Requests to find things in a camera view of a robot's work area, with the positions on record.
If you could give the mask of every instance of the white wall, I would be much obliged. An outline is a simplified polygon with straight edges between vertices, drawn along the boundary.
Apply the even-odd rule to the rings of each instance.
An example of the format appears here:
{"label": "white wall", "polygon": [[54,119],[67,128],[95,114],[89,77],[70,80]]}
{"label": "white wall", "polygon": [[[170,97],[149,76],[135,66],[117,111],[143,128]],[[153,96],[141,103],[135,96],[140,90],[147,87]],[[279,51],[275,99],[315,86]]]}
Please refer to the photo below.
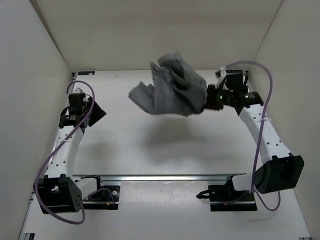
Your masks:
{"label": "white wall", "polygon": [[[256,56],[274,77],[268,114],[293,154],[305,161],[295,191],[314,239],[320,239],[319,9],[318,0],[285,1]],[[265,97],[264,73],[255,69],[252,80]]]}
{"label": "white wall", "polygon": [[32,0],[72,71],[148,70],[181,51],[195,69],[252,60],[280,0]]}
{"label": "white wall", "polygon": [[0,233],[18,239],[72,75],[28,0],[0,0]]}

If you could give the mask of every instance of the crumpled cloth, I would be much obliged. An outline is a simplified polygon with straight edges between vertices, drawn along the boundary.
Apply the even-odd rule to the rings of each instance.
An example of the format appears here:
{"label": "crumpled cloth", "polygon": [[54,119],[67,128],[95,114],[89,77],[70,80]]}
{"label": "crumpled cloth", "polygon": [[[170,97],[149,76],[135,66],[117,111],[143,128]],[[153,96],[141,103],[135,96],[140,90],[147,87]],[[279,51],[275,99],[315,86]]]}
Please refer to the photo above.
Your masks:
{"label": "crumpled cloth", "polygon": [[163,55],[159,66],[151,62],[153,84],[140,82],[128,97],[152,115],[200,114],[207,101],[206,80],[185,62],[179,52]]}

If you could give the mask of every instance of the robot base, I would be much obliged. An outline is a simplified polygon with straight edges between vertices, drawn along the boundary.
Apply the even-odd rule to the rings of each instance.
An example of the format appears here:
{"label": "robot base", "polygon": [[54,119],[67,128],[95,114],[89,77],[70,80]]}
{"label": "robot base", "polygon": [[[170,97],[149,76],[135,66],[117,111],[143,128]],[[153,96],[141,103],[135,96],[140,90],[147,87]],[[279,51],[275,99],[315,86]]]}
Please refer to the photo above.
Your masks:
{"label": "robot base", "polygon": [[211,212],[257,211],[254,194],[245,194],[246,192],[247,191],[236,191],[233,187],[231,177],[228,177],[224,185],[209,185],[208,190],[200,192],[196,197],[198,199],[209,199]]}

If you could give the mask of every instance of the gray cloth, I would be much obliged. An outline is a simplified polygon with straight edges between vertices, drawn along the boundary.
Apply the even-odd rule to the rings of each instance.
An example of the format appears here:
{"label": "gray cloth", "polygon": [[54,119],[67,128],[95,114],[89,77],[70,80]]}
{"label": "gray cloth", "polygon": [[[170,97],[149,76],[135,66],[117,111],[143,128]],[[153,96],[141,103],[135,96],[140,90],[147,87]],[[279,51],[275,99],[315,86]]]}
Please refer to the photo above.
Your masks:
{"label": "gray cloth", "polygon": [[140,82],[129,98],[143,111],[152,115],[178,114],[189,116],[204,110],[207,101],[206,80],[198,75],[181,54],[166,54],[151,62],[153,83]]}

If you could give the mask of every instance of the white robotic arm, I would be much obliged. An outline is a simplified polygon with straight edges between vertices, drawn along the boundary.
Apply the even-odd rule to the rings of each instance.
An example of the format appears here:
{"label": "white robotic arm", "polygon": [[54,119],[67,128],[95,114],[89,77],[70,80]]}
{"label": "white robotic arm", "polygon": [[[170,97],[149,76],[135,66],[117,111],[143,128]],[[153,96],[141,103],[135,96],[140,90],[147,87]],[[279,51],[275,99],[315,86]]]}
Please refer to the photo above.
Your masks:
{"label": "white robotic arm", "polygon": [[[208,86],[204,108],[222,110],[224,105],[233,107],[259,146],[257,150],[262,161],[262,167],[257,171],[254,169],[252,173],[231,176],[226,182],[225,193],[248,192],[253,190],[253,185],[262,194],[294,188],[304,161],[301,156],[294,156],[284,145],[267,115],[262,116],[264,102],[257,92],[248,91],[247,72],[222,68],[216,76],[219,79],[218,84]],[[262,119],[264,125],[259,139]]]}
{"label": "white robotic arm", "polygon": [[[80,88],[73,91],[68,99],[69,106],[60,115],[57,141],[58,146],[62,142],[64,144],[49,161],[43,178],[38,179],[37,185],[34,186],[38,190],[37,197],[40,197],[53,213],[78,212],[83,199],[100,187],[99,181],[93,177],[74,180],[73,168],[85,129],[95,124],[106,113],[91,97],[87,99]],[[42,212],[47,213],[42,205],[40,206]]]}

